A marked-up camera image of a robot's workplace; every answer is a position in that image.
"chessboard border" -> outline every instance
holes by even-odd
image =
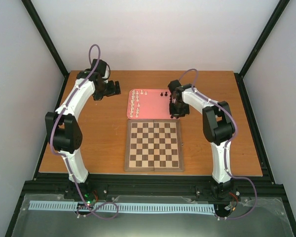
[[[177,168],[166,168],[166,167],[141,167],[133,168],[129,167],[129,156],[130,153],[130,136],[131,136],[131,124],[133,122],[175,122],[176,123],[176,133],[177,133],[177,143],[178,143],[178,155],[179,155],[179,167]],[[181,124],[180,121],[173,119],[129,119],[127,121],[127,135],[126,135],[126,151],[125,151],[125,171],[161,171],[161,172],[183,172],[184,171],[184,156],[182,149],[182,134],[181,134]]]

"white robotic arm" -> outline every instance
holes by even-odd
[[[85,78],[89,73],[89,71],[81,71],[63,104],[55,112],[48,112],[45,116],[47,137],[50,138],[53,124],[57,116],[63,111],[58,125],[64,123],[65,128],[60,128],[57,125],[53,137],[53,146],[55,150],[66,155],[63,159],[68,159],[72,174],[74,174],[78,183],[84,183],[88,176],[80,152],[82,133],[77,123],[80,112],[91,95],[93,95],[94,100],[101,100],[103,96],[120,94],[119,83],[107,80],[108,71],[102,75],[95,71],[86,81]],[[65,165],[68,173],[70,173],[66,162]]]
[[[208,100],[204,100],[203,98],[199,97],[196,95],[197,90],[195,89],[194,91],[192,88],[188,88],[182,92],[182,99],[183,102],[191,105],[194,107],[198,112],[203,114],[203,109],[205,107],[211,107],[213,106],[211,103],[208,102]],[[223,150],[224,146],[227,141],[221,142],[220,145],[215,144],[214,142],[211,142],[211,147],[212,147],[212,153],[213,153],[213,179],[217,183],[225,183],[230,180],[230,176],[227,174],[225,166],[224,166],[224,157],[223,157]],[[229,158],[229,148],[230,148],[231,142],[228,143],[227,145],[227,167],[228,167],[228,172],[231,173],[230,171],[230,158]]]

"black aluminum frame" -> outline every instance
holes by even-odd
[[[56,64],[59,67],[59,70],[64,76],[64,83],[62,85],[62,89],[56,104],[57,108],[60,105],[61,98],[63,96],[68,81],[69,73],[65,65],[63,64],[62,59],[60,58],[51,38],[49,37],[46,28],[44,27],[40,17],[38,16],[31,0],[22,0],[22,3],[27,9],[43,40],[45,41],[46,46],[48,47]],[[289,204],[283,185],[275,184],[271,167],[257,126],[257,122],[255,120],[246,87],[243,82],[245,74],[252,65],[258,52],[262,48],[264,42],[271,33],[273,27],[275,26],[277,20],[281,16],[288,3],[289,0],[279,0],[258,41],[253,47],[252,52],[243,65],[240,73],[235,73],[234,75],[263,173],[262,177],[250,178],[256,186],[259,197],[280,197],[282,199],[293,233],[296,236],[296,222],[291,210],[291,206]],[[72,182],[68,180],[68,174],[38,172],[46,146],[47,138],[45,139],[45,142],[43,144],[33,180],[26,181],[21,191],[10,225],[6,232],[7,237],[11,236],[13,233],[13,229],[25,194],[64,194],[67,198],[80,200],[80,197],[74,191]],[[116,197],[119,195],[183,196],[198,201],[207,201],[208,203],[213,204],[224,203],[223,201],[217,201],[213,199],[210,195],[207,195],[206,193],[206,190],[209,187],[209,182],[211,181],[211,176],[142,176],[90,174],[89,178],[90,182],[98,191],[99,198],[105,200],[110,200],[112,197]],[[243,197],[254,196],[253,189],[250,183],[247,181],[235,182],[234,190],[239,191],[241,196]]]

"chessboard square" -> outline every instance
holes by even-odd
[[[148,168],[148,160],[142,161],[142,167]]]
[[[178,149],[178,144],[177,143],[175,143],[175,144],[171,144],[171,149]]]
[[[136,161],[135,160],[130,160],[129,161],[129,167],[130,168],[135,168],[136,167]]]
[[[172,155],[171,159],[172,161],[179,161],[179,155]]]
[[[148,160],[154,160],[154,155],[148,155]]]
[[[155,168],[159,168],[159,167],[160,167],[160,161],[155,160],[153,166],[154,166]]]
[[[129,160],[136,160],[136,155],[130,155]]]
[[[136,155],[136,160],[143,160],[143,155]]]
[[[179,167],[178,161],[172,161],[172,167]]]
[[[172,167],[172,161],[166,161],[166,167],[171,168]]]
[[[160,155],[166,155],[166,150],[165,149],[159,149]]]
[[[166,161],[166,155],[160,155],[160,160]]]
[[[136,155],[136,150],[135,149],[130,149],[129,154],[130,155]]]
[[[143,162],[141,160],[136,161],[136,167],[142,167]]]
[[[166,161],[160,161],[160,167],[166,167]]]
[[[166,155],[172,155],[171,150],[166,150]]]

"white wall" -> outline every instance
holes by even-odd
[[[62,76],[22,2],[0,0],[0,237],[42,148]]]
[[[278,0],[33,0],[69,70],[240,71]]]
[[[296,219],[296,0],[244,81],[276,182],[284,184]]]

